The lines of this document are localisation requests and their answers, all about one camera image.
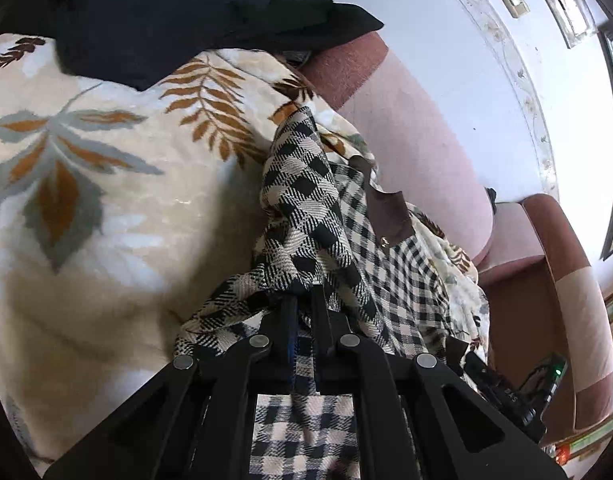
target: gray leaf print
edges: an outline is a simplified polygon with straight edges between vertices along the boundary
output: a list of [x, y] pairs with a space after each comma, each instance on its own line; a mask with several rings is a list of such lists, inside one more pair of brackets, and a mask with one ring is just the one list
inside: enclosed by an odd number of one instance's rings
[[162, 174], [155, 166], [147, 164], [139, 156], [131, 155], [97, 140], [83, 139], [61, 124], [50, 123], [56, 147], [78, 166], [99, 173], [115, 173], [119, 168], [136, 173]]
[[48, 135], [39, 136], [28, 148], [0, 164], [0, 206], [9, 196], [26, 191], [55, 160]]
[[48, 118], [39, 117], [27, 110], [21, 110], [0, 119], [0, 140], [20, 142], [30, 134], [37, 133], [46, 125]]
[[104, 191], [68, 163], [56, 158], [24, 207], [26, 227], [57, 272], [102, 225]]
[[7, 197], [37, 184], [24, 216], [55, 272], [102, 222], [100, 197], [104, 191], [78, 172], [78, 166], [107, 174], [116, 170], [162, 174], [139, 156], [104, 142], [83, 139], [68, 128], [85, 132], [132, 128], [146, 119], [123, 110], [68, 111], [90, 90], [69, 99], [53, 117], [22, 110], [0, 119], [3, 142], [19, 142], [30, 134], [37, 135], [28, 148], [0, 164], [0, 206]]
[[133, 128], [134, 124], [142, 123], [146, 117], [126, 112], [125, 110], [77, 110], [64, 112], [56, 117], [65, 126], [71, 126], [85, 132], [100, 130], [116, 130], [118, 128]]

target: wall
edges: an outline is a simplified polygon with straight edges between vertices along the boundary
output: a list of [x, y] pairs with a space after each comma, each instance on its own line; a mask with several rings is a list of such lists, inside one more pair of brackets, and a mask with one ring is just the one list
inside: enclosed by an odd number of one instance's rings
[[[613, 256], [600, 261], [613, 206], [613, 94], [597, 36], [568, 49], [545, 0], [514, 19], [489, 0], [515, 40], [538, 91], [549, 129], [560, 204], [603, 290], [613, 286]], [[605, 19], [594, 0], [596, 19]]]
[[[385, 22], [380, 32], [438, 104], [499, 200], [540, 192], [539, 168], [517, 100], [458, 0], [336, 0], [359, 4]], [[597, 37], [567, 49], [544, 0], [514, 19], [489, 0], [509, 30], [541, 102], [554, 152], [560, 203], [603, 290], [613, 256], [600, 253], [613, 206], [613, 95]], [[599, 7], [591, 4], [599, 20]]]
[[540, 192], [531, 136], [506, 74], [459, 0], [336, 0], [385, 23], [385, 42], [429, 92], [501, 200]]

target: gingham cloth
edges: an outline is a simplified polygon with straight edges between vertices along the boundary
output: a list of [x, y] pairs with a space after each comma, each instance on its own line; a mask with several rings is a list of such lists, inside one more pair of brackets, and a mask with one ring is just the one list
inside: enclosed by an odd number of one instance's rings
[[[443, 357], [449, 298], [423, 244], [413, 234], [378, 247], [364, 176], [327, 160], [309, 108], [279, 127], [260, 201], [269, 221], [253, 268], [216, 288], [183, 325], [176, 354], [190, 354], [195, 345], [222, 353], [256, 332], [269, 294], [301, 294], [322, 284], [328, 308], [346, 312], [386, 352]], [[300, 310], [294, 393], [258, 396], [254, 479], [360, 477], [352, 399], [315, 391], [309, 325], [309, 313]]]

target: decorative ceiling border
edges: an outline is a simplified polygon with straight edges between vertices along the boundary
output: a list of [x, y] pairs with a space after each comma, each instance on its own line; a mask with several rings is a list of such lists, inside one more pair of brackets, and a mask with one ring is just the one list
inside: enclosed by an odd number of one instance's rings
[[480, 31], [485, 42], [493, 52], [495, 59], [506, 73], [509, 83], [518, 99], [524, 115], [533, 149], [538, 160], [539, 177], [542, 190], [559, 199], [557, 176], [549, 131], [545, 122], [538, 94], [522, 56], [511, 39], [509, 32], [500, 16], [495, 12], [488, 0], [459, 0], [469, 13], [475, 26]]

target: switch plate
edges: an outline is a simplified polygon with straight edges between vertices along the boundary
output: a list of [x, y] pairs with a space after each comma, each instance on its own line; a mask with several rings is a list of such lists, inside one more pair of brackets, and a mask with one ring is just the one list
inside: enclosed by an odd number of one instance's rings
[[529, 6], [524, 2], [524, 0], [502, 0], [507, 9], [509, 9], [510, 14], [514, 18], [519, 18], [523, 14], [529, 12]]
[[597, 31], [593, 15], [584, 0], [546, 0], [568, 48]]

